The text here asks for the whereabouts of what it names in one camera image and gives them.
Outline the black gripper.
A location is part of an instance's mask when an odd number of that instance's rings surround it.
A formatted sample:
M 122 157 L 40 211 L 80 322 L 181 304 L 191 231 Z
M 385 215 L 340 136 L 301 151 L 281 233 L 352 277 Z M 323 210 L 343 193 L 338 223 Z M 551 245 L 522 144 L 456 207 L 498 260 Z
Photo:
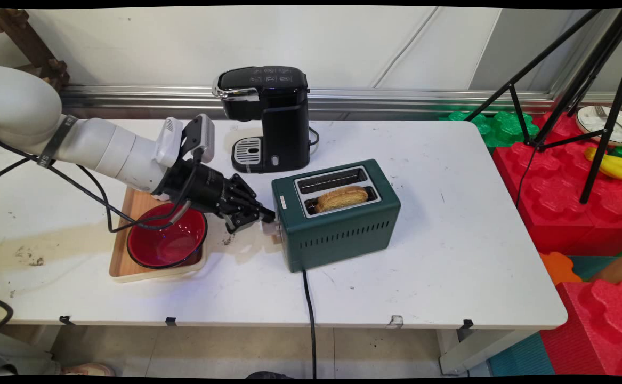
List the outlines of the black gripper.
M 276 214 L 257 201 L 257 194 L 240 174 L 234 173 L 229 182 L 222 173 L 192 160 L 178 160 L 167 170 L 154 195 L 166 194 L 174 201 L 185 199 L 201 212 L 225 214 L 226 229 L 234 234 L 257 221 L 274 222 Z

